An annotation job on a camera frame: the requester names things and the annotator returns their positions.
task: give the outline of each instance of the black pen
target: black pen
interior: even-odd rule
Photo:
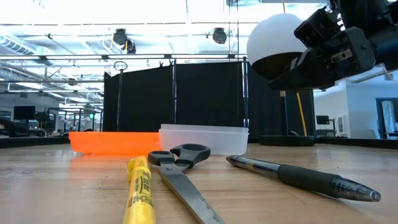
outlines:
[[[269,177],[277,178],[285,184],[334,198],[345,198],[362,202],[378,202],[381,199],[379,192],[352,180],[342,178],[340,175],[248,159],[241,156],[228,156],[226,160],[233,166],[265,174]]]

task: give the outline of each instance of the yellow highlighter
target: yellow highlighter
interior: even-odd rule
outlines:
[[[140,156],[127,162],[127,174],[131,184],[123,224],[155,224],[151,174],[147,158]]]

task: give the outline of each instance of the scissors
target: scissors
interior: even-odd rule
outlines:
[[[182,172],[209,158],[211,150],[199,144],[182,144],[170,151],[153,151],[148,161],[158,166],[159,175],[174,194],[191,211],[199,223],[220,224],[224,221],[210,207],[199,190]]]

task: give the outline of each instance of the white plastic container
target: white plastic container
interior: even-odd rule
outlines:
[[[248,128],[162,124],[159,130],[164,150],[187,143],[202,144],[213,155],[241,155],[248,147]]]

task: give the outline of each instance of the pen grip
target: pen grip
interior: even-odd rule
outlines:
[[[283,183],[334,198],[338,196],[332,192],[331,183],[337,177],[340,176],[297,166],[281,165],[278,168],[278,178]]]

